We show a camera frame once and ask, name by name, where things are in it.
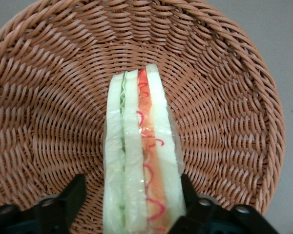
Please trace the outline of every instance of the black clamp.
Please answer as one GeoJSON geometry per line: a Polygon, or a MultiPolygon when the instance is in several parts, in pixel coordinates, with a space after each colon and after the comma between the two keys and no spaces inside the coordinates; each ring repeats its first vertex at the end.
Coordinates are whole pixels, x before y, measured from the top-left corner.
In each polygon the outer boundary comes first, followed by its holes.
{"type": "Polygon", "coordinates": [[[236,205],[225,210],[212,198],[199,197],[187,175],[181,176],[181,182],[187,213],[169,234],[278,234],[253,207],[236,205]]]}
{"type": "Polygon", "coordinates": [[[0,234],[69,234],[85,199],[85,176],[79,174],[57,197],[45,198],[26,211],[0,206],[0,234]]]}

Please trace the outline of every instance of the gray background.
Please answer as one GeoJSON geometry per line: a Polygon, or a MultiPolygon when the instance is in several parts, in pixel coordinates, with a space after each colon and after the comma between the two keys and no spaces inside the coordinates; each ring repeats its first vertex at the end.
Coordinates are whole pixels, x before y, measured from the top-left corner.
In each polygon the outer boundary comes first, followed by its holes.
{"type": "MultiPolygon", "coordinates": [[[[0,28],[33,0],[0,0],[0,28]]],[[[293,234],[293,0],[208,0],[250,36],[276,81],[286,122],[286,157],[266,219],[293,234]]]]}

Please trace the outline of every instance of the wrapped sandwich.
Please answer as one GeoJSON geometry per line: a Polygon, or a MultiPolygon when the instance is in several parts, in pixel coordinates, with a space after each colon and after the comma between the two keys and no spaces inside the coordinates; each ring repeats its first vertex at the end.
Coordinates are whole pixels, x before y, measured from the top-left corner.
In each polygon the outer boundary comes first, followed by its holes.
{"type": "Polygon", "coordinates": [[[107,99],[105,234],[165,234],[185,214],[180,140],[156,65],[114,75],[107,99]]]}

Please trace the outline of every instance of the woven basket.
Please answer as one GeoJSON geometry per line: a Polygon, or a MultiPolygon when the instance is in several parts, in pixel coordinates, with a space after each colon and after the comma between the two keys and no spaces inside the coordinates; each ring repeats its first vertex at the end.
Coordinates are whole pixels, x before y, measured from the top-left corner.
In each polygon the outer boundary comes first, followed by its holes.
{"type": "Polygon", "coordinates": [[[0,205],[27,209],[86,173],[72,232],[101,233],[109,82],[154,62],[197,192],[264,213],[284,157],[275,83],[241,28],[200,0],[41,0],[0,30],[0,205]]]}

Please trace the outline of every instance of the wicker basket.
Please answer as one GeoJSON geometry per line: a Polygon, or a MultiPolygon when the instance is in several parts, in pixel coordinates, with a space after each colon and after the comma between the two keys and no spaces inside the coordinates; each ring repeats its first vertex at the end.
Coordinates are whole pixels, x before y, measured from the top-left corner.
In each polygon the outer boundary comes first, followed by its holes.
{"type": "Polygon", "coordinates": [[[284,157],[275,83],[241,28],[200,0],[41,0],[0,30],[0,205],[29,208],[86,173],[72,232],[101,233],[109,81],[154,62],[197,192],[264,213],[284,157]]]}

